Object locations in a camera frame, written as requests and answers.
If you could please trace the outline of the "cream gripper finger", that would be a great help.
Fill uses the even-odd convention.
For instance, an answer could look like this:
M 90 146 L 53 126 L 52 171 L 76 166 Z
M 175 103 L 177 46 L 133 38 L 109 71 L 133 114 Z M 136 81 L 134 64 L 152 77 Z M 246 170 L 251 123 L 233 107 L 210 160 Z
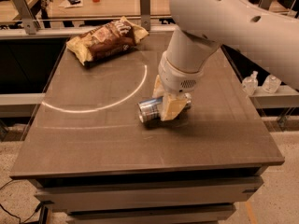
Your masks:
M 161 121 L 173 120 L 183 110 L 188 99 L 184 95 L 166 93 L 163 97 Z
M 152 97 L 159 98 L 163 95 L 164 95 L 164 87 L 163 87 L 162 81 L 160 79 L 160 76 L 157 75 L 155 78 L 155 84 L 154 84 L 154 88 L 153 88 Z

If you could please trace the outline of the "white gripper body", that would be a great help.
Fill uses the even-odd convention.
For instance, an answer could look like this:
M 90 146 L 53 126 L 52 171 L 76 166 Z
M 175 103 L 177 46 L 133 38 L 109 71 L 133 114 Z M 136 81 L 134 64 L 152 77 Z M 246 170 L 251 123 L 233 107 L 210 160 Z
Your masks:
M 166 92 L 187 93 L 194 90 L 202 75 L 205 61 L 192 55 L 165 51 L 158 65 L 158 74 Z

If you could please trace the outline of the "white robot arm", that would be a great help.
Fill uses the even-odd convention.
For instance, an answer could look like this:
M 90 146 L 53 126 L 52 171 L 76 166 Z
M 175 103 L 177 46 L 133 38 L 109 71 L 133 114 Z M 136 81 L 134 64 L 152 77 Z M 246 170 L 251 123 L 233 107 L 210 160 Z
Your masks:
M 207 59 L 224 44 L 237 49 L 289 86 L 299 89 L 299 20 L 254 6 L 248 0 L 170 0 L 176 23 L 158 66 L 153 91 L 162 97 L 162 121 L 187 104 Z

